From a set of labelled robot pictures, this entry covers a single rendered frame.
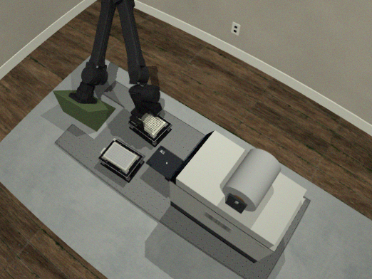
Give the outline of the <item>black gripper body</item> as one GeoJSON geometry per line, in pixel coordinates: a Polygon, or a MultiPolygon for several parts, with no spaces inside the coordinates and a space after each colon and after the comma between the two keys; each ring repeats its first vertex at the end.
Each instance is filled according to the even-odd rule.
{"type": "MultiPolygon", "coordinates": [[[[143,101],[140,101],[140,102],[133,102],[133,103],[141,103],[143,101]]],[[[131,113],[131,116],[129,117],[130,120],[134,121],[134,122],[137,122],[139,119],[142,119],[141,117],[143,116],[142,114],[140,114],[136,107],[130,112],[131,113]],[[137,117],[136,117],[137,116],[137,117]]]]}

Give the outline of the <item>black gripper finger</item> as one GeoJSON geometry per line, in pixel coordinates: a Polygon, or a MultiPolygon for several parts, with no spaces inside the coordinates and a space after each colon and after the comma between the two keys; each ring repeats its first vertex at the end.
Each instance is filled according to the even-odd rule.
{"type": "MultiPolygon", "coordinates": [[[[132,121],[132,122],[134,122],[134,121],[132,121]]],[[[142,120],[138,120],[137,122],[134,122],[134,123],[137,124],[142,130],[144,130],[144,125],[143,125],[143,121],[142,120]]]]}

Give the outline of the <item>white multi-well plate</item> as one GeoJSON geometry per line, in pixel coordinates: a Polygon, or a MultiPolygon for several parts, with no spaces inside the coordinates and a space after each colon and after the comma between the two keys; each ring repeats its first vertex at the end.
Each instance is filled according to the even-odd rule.
{"type": "Polygon", "coordinates": [[[107,159],[124,172],[127,172],[138,156],[114,142],[104,154],[103,158],[107,159]]]}

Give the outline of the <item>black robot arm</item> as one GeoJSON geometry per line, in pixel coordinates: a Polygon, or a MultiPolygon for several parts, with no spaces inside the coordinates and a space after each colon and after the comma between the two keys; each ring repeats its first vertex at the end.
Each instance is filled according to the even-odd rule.
{"type": "Polygon", "coordinates": [[[160,99],[160,88],[147,84],[150,75],[140,47],[133,13],[134,6],[134,0],[101,0],[100,16],[91,58],[89,59],[90,62],[86,62],[86,67],[81,73],[82,82],[76,93],[70,93],[69,97],[80,104],[97,103],[97,100],[93,98],[95,85],[104,85],[108,80],[105,53],[113,16],[117,7],[128,57],[129,84],[134,85],[130,87],[128,92],[133,102],[144,101],[134,103],[140,114],[144,115],[148,111],[153,117],[157,117],[162,110],[162,106],[158,102],[160,99]]]}

